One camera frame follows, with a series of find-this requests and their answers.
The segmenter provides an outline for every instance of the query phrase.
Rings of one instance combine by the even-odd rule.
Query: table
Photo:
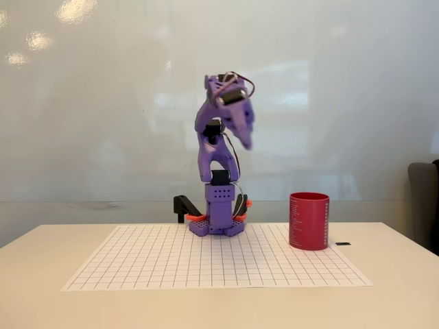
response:
[[[374,284],[60,292],[115,228],[39,226],[0,249],[0,328],[437,328],[439,258],[382,223],[330,223]]]

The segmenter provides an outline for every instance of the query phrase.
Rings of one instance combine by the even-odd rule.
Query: white wall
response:
[[[437,0],[1,0],[0,200],[203,199],[205,74],[257,85],[245,192],[404,200],[439,158]]]

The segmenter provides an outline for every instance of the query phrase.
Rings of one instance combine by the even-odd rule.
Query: white grid sheet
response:
[[[333,243],[293,248],[287,223],[198,237],[185,224],[117,226],[62,291],[228,287],[360,287],[372,283]]]

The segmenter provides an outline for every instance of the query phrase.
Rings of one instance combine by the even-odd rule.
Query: red cylindrical container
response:
[[[303,250],[328,247],[329,196],[300,192],[289,196],[289,244]]]

